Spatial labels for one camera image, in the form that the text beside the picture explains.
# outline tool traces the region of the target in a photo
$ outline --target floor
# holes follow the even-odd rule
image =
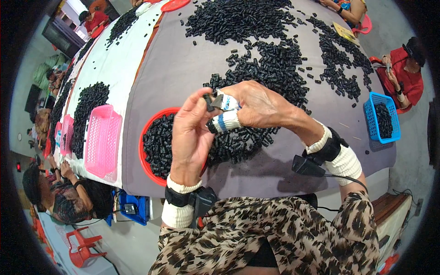
[[[373,29],[368,35],[360,35],[359,40],[369,56],[380,57],[382,54],[389,53],[392,49],[401,47],[402,43],[406,43],[413,36],[411,27],[393,1],[369,0],[367,4]],[[411,189],[416,202],[419,198],[426,200],[430,194],[433,169],[429,166],[426,122],[428,102],[433,96],[433,85],[427,65],[423,68],[422,75],[425,83],[422,99],[410,112],[399,116],[402,138],[396,142],[396,165],[367,178],[372,200],[379,198],[386,191],[392,193],[392,189],[397,191]],[[337,188],[318,192],[317,196],[321,206],[329,208],[340,206]],[[160,205],[160,203],[156,200],[155,205]],[[426,205],[425,201],[421,215],[412,217],[403,231],[401,252],[407,248],[412,236],[416,233]],[[320,212],[329,220],[335,215],[334,212],[327,210],[320,210]],[[157,218],[150,220],[146,226],[132,221],[119,221],[109,227],[105,222],[100,221],[89,226],[89,229],[83,233],[85,236],[103,236],[102,241],[98,243],[98,249],[108,252],[107,258],[117,266],[120,274],[145,274],[158,254],[160,213],[159,206],[155,208]]]

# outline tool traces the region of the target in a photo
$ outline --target table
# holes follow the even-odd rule
[[[331,25],[332,21],[347,26],[335,12],[310,0],[297,0],[293,3],[295,9],[290,12],[303,21],[313,12],[318,14],[318,19]],[[211,74],[219,73],[224,77],[228,66],[225,62],[231,53],[230,50],[238,49],[238,54],[243,55],[246,50],[243,44],[228,40],[226,46],[219,46],[200,37],[185,37],[185,26],[180,25],[180,20],[194,13],[194,4],[173,12],[165,13],[154,37],[151,46],[141,65],[139,75],[130,92],[125,113],[123,131],[123,189],[132,195],[145,195],[150,197],[163,197],[164,187],[155,184],[143,171],[138,157],[138,140],[141,130],[147,120],[156,112],[172,106],[181,106],[185,99],[195,90],[202,87],[202,83],[209,82]],[[308,61],[303,66],[312,66],[313,74],[317,77],[323,72],[325,65],[321,58],[319,36],[311,30],[313,26],[300,25],[294,29],[286,25],[287,34],[293,37],[298,34],[300,50]],[[261,39],[275,43],[279,39]],[[254,48],[252,56],[258,57]],[[299,73],[305,79],[306,73]],[[356,74],[362,81],[361,68],[350,69],[350,75]],[[383,93],[381,84],[376,74],[369,75],[375,92]],[[307,108],[312,110],[312,117],[323,124],[334,128],[341,137],[351,145],[356,152],[365,173],[369,176],[383,168],[394,165],[396,159],[396,146],[388,144],[383,146],[369,139],[367,122],[363,111],[363,103],[369,98],[369,92],[362,82],[361,96],[356,108],[352,108],[354,101],[347,97],[339,97],[326,83],[315,84],[308,81],[310,92],[307,94],[309,103]],[[304,150],[298,137],[286,129],[280,129],[277,135],[272,135],[274,144],[263,149],[252,160],[236,165],[222,163],[216,168],[207,169],[203,175],[203,185],[211,186],[219,198],[251,196],[272,198],[294,194],[306,194],[328,188],[337,187],[334,179],[317,179],[294,174],[291,165],[294,155],[301,154]]]
[[[109,84],[109,98],[106,103],[113,105],[114,111],[123,118],[124,125],[125,109],[127,106],[128,95],[133,85],[139,65],[144,57],[144,51],[153,33],[156,22],[159,21],[162,14],[161,7],[168,0],[152,5],[145,13],[139,16],[139,19],[128,30],[127,34],[123,34],[123,38],[119,39],[119,45],[116,41],[106,51],[107,38],[110,30],[119,20],[119,18],[111,22],[98,36],[93,45],[89,48],[86,55],[75,65],[69,79],[76,77],[74,84],[70,90],[70,94],[63,108],[63,117],[69,114],[74,117],[74,113],[78,104],[81,91],[90,84],[96,82],[104,82]],[[59,153],[59,147],[55,149],[54,158],[59,164],[66,159],[72,170],[85,178],[89,178],[101,183],[109,184],[122,188],[122,134],[119,137],[117,174],[114,179],[102,179],[87,172],[84,167],[84,159],[77,159],[75,154],[63,157]]]

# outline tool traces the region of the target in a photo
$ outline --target white wrist sleeve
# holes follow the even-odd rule
[[[202,180],[198,184],[188,187],[181,184],[177,184],[171,180],[170,175],[167,178],[168,188],[173,189],[177,193],[187,194],[195,191],[202,184]],[[194,207],[191,205],[185,205],[184,207],[177,207],[165,201],[164,209],[162,211],[162,221],[171,228],[186,228],[190,226],[194,215]]]
[[[330,130],[326,126],[324,126],[319,121],[316,122],[321,124],[322,127],[324,128],[324,135],[318,142],[312,144],[311,146],[306,146],[305,143],[303,142],[307,154],[316,153],[319,150],[321,150],[326,144],[327,139],[332,137]],[[337,157],[331,162],[330,161],[324,162],[324,165],[330,174],[337,176],[349,176],[351,178],[357,179],[362,174],[362,167],[360,165],[358,158],[356,157],[355,152],[353,152],[353,150],[350,147],[347,148],[344,147],[343,145],[341,145],[341,151],[339,152]],[[346,180],[341,178],[335,178],[335,179],[341,186],[345,186],[352,182],[351,180]]]
[[[399,102],[403,102],[403,101],[405,101],[405,95],[402,93],[402,94],[397,94],[397,100],[399,101]]]

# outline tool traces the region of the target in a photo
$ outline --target leopard print shirt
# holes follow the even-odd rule
[[[376,274],[378,235],[364,192],[350,193],[326,220],[300,198],[228,198],[215,203],[202,229],[169,229],[149,274],[234,274],[267,238],[280,274]]]

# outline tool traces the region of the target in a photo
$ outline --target hair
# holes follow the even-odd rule
[[[54,69],[50,69],[46,71],[46,78],[49,80],[54,73]]]
[[[23,173],[23,190],[29,201],[35,205],[41,203],[39,177],[40,170],[35,162]]]
[[[411,37],[404,49],[407,51],[408,56],[413,58],[420,67],[423,67],[426,61],[423,54],[423,46],[417,37]]]

